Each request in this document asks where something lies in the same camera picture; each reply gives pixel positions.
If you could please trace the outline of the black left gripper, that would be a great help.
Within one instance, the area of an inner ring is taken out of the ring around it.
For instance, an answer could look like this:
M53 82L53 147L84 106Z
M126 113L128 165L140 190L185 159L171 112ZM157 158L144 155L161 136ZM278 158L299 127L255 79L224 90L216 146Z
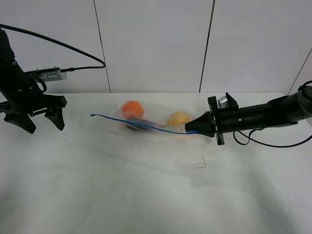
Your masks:
M16 61L0 65L0 92L6 98L0 111L5 113L5 122L33 134L36 126L28 114L46 112L44 116L62 131L65 127L62 108L67 101L64 96L46 95L45 91L44 81L36 73L23 72Z

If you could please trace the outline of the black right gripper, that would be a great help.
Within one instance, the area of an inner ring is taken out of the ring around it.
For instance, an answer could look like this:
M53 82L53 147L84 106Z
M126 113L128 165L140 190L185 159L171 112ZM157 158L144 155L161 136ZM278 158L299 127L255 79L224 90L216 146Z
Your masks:
M229 93L225 93L225 96L228 98L229 107L219 109L216 97L209 97L210 111L186 123L185 131L211 138L216 136L217 144L224 145L223 134L234 132L238 123L236 111L239 109L237 101Z

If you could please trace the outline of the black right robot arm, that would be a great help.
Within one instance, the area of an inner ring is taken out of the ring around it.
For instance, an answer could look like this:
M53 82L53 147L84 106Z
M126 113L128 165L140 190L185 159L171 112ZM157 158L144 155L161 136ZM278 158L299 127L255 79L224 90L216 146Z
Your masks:
M215 137L218 145L223 145L224 133L241 134L248 130L252 134L265 128L296 125L301 120L311 118L312 88L304 84L290 96L242 108L226 93L220 99L209 97L208 105L207 112L194 118L174 107L127 100L105 111L101 117L120 122L135 132L199 134Z

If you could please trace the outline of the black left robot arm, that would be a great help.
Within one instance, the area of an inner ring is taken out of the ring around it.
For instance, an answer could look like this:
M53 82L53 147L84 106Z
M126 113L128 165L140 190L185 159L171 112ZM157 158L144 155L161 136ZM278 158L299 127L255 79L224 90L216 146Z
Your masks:
M6 101L0 104L5 113L4 121L34 133L36 126L30 117L44 114L53 124L63 130L65 123L62 109L67 100L64 96L46 95L45 82L40 71L24 72L15 60L8 36L0 31L0 92Z

